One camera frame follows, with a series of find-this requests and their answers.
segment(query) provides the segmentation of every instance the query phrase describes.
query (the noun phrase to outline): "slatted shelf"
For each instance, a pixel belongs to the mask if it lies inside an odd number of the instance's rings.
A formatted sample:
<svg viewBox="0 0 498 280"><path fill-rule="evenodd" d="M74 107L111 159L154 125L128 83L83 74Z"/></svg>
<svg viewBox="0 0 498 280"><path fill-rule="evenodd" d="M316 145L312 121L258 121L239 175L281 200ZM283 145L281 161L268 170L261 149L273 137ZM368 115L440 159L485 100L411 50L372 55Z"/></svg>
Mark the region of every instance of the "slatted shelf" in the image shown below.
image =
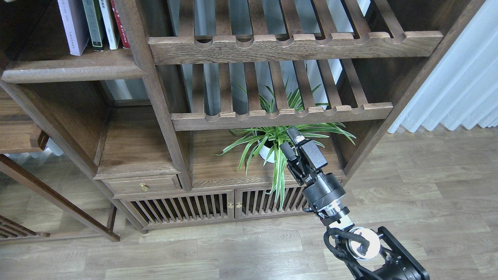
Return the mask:
<svg viewBox="0 0 498 280"><path fill-rule="evenodd" d="M244 147L235 147L230 152L216 156L223 148L233 143L240 136L233 135L229 130L211 130L193 132L192 149L192 191L226 190L248 187L268 187L273 180L273 164L267 163L263 166L263 159L258 155L250 162L249 171L245 175L245 167L237 171L239 161ZM345 175L339 156L332 140L321 139L325 148L320 148L329 164L323 168L325 173L332 172L339 179L345 179ZM295 184L295 180L286 169L285 183Z"/></svg>
<svg viewBox="0 0 498 280"><path fill-rule="evenodd" d="M48 136L0 88L0 153L43 151Z"/></svg>
<svg viewBox="0 0 498 280"><path fill-rule="evenodd" d="M233 111L229 64L218 64L220 69L221 111L210 116L204 108L208 106L205 96L204 72L202 64L193 65L192 112L171 114L176 131L213 130L227 128L250 128L265 126L288 126L325 122L350 122L385 119L391 112L391 102L369 103L356 74L351 59L342 59L343 77L341 91L327 60L318 60L318 68L327 95L327 108L315 105L313 94L303 61L293 61L304 110L289 109L284 90L282 73L278 62L269 62L273 91L275 92L276 111L268 113L261 109L254 63L244 63L246 91L248 93L248 112L238 114Z"/></svg>
<svg viewBox="0 0 498 280"><path fill-rule="evenodd" d="M280 0L286 34L268 34L261 0L248 0L252 34L232 35L228 0L216 1L216 35L195 36L194 0L180 3L178 36L150 37L154 62L195 64L330 58L429 56L439 31L404 31L387 0L370 9L387 26L372 32L356 0L341 0L354 32L338 32L325 0L311 0L319 34L304 34L294 1Z"/></svg>
<svg viewBox="0 0 498 280"><path fill-rule="evenodd" d="M135 79L144 75L129 49L109 50L107 46L98 52L90 45L81 56L70 55L57 1L52 1L1 79L10 83L45 83Z"/></svg>

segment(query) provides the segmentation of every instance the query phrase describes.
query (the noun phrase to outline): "green book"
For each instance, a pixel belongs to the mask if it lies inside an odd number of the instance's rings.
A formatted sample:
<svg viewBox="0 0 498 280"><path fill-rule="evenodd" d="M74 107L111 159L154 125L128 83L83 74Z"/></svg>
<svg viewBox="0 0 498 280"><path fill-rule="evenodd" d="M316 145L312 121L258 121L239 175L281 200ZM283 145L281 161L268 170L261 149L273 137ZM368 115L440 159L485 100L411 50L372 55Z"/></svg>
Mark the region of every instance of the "green book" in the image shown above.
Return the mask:
<svg viewBox="0 0 498 280"><path fill-rule="evenodd" d="M94 51L104 50L105 29L99 0L82 0Z"/></svg>

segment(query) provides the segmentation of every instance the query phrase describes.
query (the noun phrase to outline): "black cable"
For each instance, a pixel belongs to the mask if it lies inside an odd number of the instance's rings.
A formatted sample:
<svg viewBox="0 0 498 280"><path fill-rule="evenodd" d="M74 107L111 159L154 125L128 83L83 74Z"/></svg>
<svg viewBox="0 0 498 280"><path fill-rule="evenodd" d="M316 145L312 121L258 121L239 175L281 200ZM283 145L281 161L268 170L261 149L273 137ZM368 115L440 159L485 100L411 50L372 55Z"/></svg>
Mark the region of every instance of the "black cable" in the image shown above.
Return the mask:
<svg viewBox="0 0 498 280"><path fill-rule="evenodd" d="M361 246L359 248L359 253L361 253L362 255L365 255L367 253L367 250L370 246L370 241L368 241L365 237L358 234L354 234L352 232L347 232L340 230L338 228L329 228L329 227L327 227L327 232L329 232L330 235L338 235L342 238L360 243Z"/></svg>
<svg viewBox="0 0 498 280"><path fill-rule="evenodd" d="M376 275L375 273L371 272L369 269L367 268L364 268L362 265L360 264L356 264L354 262L351 262L349 260L346 260L345 257L346 257L346 253L338 250L337 248L335 248L334 246L332 246L332 244L330 244L330 233L329 233L329 228L327 229L327 231L325 232L325 234L323 235L323 241L325 242L325 246L327 247L327 249L329 249L329 251L334 254L334 256L340 260L340 261L343 261L344 263L346 264L349 264L361 271L363 271L365 274L368 274L370 275L371 277L373 277L374 279L376 280L383 280L382 278L380 278L378 275Z"/></svg>

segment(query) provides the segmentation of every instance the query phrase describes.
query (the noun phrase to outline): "cabinet door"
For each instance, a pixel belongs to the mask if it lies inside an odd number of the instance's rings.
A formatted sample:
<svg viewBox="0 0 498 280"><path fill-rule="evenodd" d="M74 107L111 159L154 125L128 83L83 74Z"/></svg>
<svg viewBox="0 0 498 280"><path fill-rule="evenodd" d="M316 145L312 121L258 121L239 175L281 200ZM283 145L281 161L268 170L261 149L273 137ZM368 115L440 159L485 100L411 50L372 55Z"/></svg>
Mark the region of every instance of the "cabinet door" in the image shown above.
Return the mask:
<svg viewBox="0 0 498 280"><path fill-rule="evenodd" d="M145 230L217 223L234 218L233 190L127 199L123 204Z"/></svg>
<svg viewBox="0 0 498 280"><path fill-rule="evenodd" d="M303 187L289 186L285 189L285 199L280 210L280 199L275 202L275 193L267 194L271 187L235 190L235 218L257 219L265 216L298 215L308 202L303 196Z"/></svg>

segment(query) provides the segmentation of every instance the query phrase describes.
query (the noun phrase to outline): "potted plant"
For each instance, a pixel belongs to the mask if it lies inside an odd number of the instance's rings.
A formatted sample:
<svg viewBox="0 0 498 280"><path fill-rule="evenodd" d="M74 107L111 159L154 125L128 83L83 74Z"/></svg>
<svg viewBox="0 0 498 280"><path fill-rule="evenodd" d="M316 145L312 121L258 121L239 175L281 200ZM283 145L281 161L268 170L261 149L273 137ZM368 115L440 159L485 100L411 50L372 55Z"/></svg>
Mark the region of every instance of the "potted plant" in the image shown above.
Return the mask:
<svg viewBox="0 0 498 280"><path fill-rule="evenodd" d="M312 93L314 93L321 85L313 88ZM247 94L246 89L241 85L239 87ZM261 103L261 108L268 113L273 113L275 111L275 93L269 86L265 86L271 95L273 96L271 100L267 100L262 95L259 96L259 101ZM301 100L301 95L299 93L299 88L287 94L287 101L289 108L295 109L296 111L304 110L303 102ZM317 103L317 106L327 106L328 103ZM271 192L276 192L275 201L280 198L280 210L284 203L284 193L285 193L285 178L284 170L287 164L287 159L285 155L280 150L280 145L284 142L291 142L291 139L286 133L286 130L291 126L275 126L275 127L259 127L259 128L248 128L248 129L235 129L230 131L236 135L241 135L242 137L233 142L232 144L226 146L221 154L231 151L238 145L245 144L246 147L241 155L241 160L239 162L238 170L242 168L244 161L246 161L246 176L248 173L249 163L251 159L260 154L264 159L263 165L267 162L272 162L273 167L273 181L271 185ZM297 125L297 130L306 138L328 138L326 133L337 133L342 134L347 137L352 143L354 143L353 138L356 138L351 133L345 131L343 128L345 126L342 123L320 123L313 125ZM318 146L325 147L319 141L313 140Z"/></svg>

